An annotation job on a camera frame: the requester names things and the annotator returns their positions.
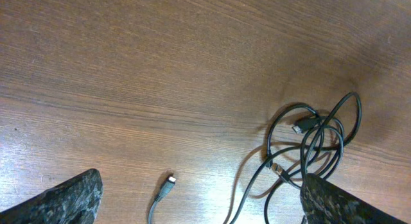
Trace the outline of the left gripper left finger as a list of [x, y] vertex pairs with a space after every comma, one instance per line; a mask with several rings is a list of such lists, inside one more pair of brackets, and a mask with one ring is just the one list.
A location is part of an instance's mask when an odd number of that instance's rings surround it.
[[88, 169], [61, 184], [1, 212], [1, 223], [93, 224], [103, 195], [97, 169]]

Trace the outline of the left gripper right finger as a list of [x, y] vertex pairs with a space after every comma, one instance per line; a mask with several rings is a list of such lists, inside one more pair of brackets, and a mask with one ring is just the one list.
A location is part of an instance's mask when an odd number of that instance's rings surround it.
[[312, 173], [305, 176], [300, 197], [307, 224], [405, 224]]

